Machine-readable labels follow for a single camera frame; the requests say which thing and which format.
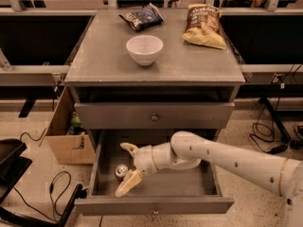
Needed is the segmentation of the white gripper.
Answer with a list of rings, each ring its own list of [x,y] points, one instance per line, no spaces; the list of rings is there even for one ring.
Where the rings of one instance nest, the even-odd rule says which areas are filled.
[[[116,190],[117,197],[125,196],[130,190],[139,185],[143,180],[143,175],[152,175],[158,172],[152,158],[152,146],[138,148],[131,143],[121,143],[120,146],[134,158],[134,166],[137,170],[128,171]]]

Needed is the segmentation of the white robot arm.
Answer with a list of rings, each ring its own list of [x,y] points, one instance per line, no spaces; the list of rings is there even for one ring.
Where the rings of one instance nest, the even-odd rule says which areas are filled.
[[[162,169],[190,169],[207,161],[283,197],[282,226],[303,226],[302,161],[213,142],[189,131],[178,131],[167,143],[156,146],[120,146],[134,158],[134,169],[118,186],[118,197],[126,195],[146,175]]]

